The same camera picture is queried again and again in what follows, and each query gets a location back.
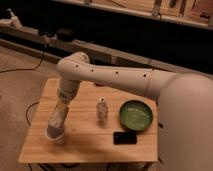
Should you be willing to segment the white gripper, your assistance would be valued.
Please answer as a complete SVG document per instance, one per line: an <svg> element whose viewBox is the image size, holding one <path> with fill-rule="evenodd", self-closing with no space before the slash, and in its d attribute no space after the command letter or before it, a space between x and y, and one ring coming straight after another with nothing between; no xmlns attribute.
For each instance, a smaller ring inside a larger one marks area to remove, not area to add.
<svg viewBox="0 0 213 171"><path fill-rule="evenodd" d="M61 128L67 118L69 108L67 107L71 100L76 96L76 91L64 91L60 88L57 89L58 101L55 106L51 117L49 119L48 125L53 128Z"/></svg>

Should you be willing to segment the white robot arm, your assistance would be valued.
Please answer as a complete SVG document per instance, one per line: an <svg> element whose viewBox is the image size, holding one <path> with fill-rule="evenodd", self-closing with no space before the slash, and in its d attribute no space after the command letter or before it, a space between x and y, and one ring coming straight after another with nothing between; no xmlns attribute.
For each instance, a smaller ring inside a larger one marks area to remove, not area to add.
<svg viewBox="0 0 213 171"><path fill-rule="evenodd" d="M82 81L90 81L157 102L160 171L213 171L213 80L203 75L157 69L97 66L84 52L57 63L58 101L46 135L64 134L68 105Z"/></svg>

